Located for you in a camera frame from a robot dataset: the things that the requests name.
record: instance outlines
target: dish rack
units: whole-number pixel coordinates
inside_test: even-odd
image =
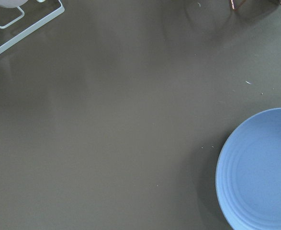
[[[0,54],[65,11],[60,0],[29,0],[21,7],[0,9],[15,17],[0,25]]]

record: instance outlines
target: tabletop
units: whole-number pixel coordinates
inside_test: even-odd
[[[63,0],[0,55],[0,230],[229,230],[230,133],[281,107],[281,6]]]

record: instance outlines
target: gray surface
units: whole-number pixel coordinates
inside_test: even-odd
[[[0,230],[230,229],[214,171],[281,107],[281,7],[63,4],[0,55]]]

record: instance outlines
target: white cup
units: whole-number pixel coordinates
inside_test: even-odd
[[[25,4],[27,0],[0,0],[0,6],[4,8],[15,8]]]

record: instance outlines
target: blue bowl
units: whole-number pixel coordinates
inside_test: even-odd
[[[233,229],[281,230],[281,108],[250,117],[230,135],[216,191]]]

